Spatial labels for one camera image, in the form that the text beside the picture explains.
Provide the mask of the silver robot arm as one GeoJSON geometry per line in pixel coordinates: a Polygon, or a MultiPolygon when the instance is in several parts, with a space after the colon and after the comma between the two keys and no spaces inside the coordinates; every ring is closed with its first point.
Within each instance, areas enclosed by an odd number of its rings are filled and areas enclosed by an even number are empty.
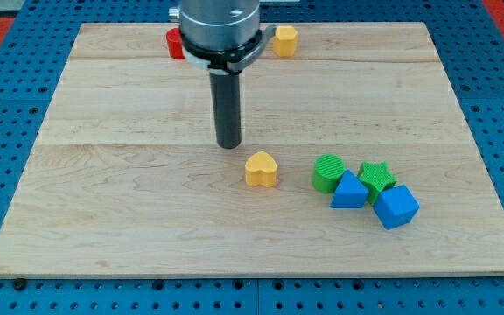
{"type": "Polygon", "coordinates": [[[259,0],[179,0],[168,14],[178,24],[185,58],[215,75],[240,74],[277,29],[260,26],[259,0]]]}

